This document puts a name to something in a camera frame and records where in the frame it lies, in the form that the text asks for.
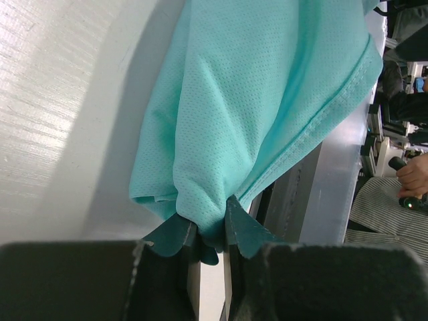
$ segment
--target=mint green fabric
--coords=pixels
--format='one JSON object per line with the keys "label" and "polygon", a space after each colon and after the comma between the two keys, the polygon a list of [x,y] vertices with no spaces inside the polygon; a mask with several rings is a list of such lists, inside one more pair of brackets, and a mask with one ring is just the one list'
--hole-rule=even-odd
{"label": "mint green fabric", "polygon": [[382,60],[377,1],[188,0],[140,135],[130,197],[207,239],[368,95]]}

